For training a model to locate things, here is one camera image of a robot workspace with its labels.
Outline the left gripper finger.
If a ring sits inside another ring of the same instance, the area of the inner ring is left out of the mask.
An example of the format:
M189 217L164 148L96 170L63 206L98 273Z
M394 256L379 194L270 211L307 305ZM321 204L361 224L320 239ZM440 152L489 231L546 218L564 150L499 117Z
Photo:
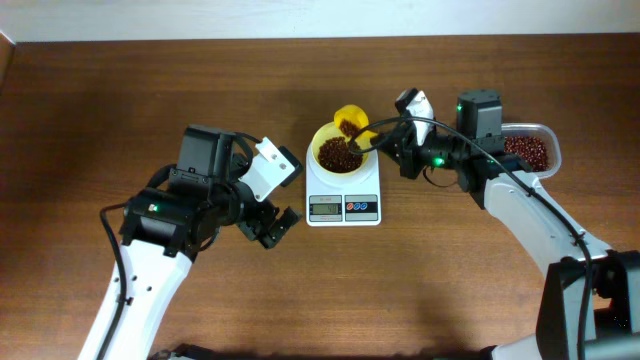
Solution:
M258 235L257 240L265 249L274 248L279 242L280 226L273 224L269 228L263 229Z
M302 214L295 211L291 207L287 207L284 210L283 214L273 223L280 226L279 242L284 237L284 235L300 221L301 218Z

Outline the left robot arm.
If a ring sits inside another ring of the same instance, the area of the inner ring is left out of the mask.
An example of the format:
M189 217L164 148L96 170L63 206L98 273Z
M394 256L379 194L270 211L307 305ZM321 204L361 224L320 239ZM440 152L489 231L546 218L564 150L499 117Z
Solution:
M163 316L197 256L235 226L275 247L301 218L269 200L302 172L301 162L268 138L202 125L186 128L176 163L159 169L128 201L120 230L99 216L115 264L86 338L83 359L144 359Z

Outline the yellow plastic scoop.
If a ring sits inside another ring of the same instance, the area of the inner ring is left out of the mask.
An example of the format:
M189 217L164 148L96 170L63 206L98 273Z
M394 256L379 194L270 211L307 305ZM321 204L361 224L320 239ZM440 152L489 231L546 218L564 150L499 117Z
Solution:
M355 140L361 147L370 145L370 140L376 133L366 130L358 133L369 125L369 118L363 109L357 105L345 105L334 114L334 125L339 135L345 140Z

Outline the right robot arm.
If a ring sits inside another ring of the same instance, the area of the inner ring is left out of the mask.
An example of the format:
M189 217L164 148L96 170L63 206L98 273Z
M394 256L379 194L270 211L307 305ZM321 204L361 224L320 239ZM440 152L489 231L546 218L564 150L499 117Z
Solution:
M435 119L426 95L404 91L398 114L366 126L380 151L415 179L427 169L457 174L462 191L499 220L545 279L533 335L481 350L481 359L636 359L639 253L618 252L581 227L543 188L532 167L505 148L500 95L459 95L456 123Z

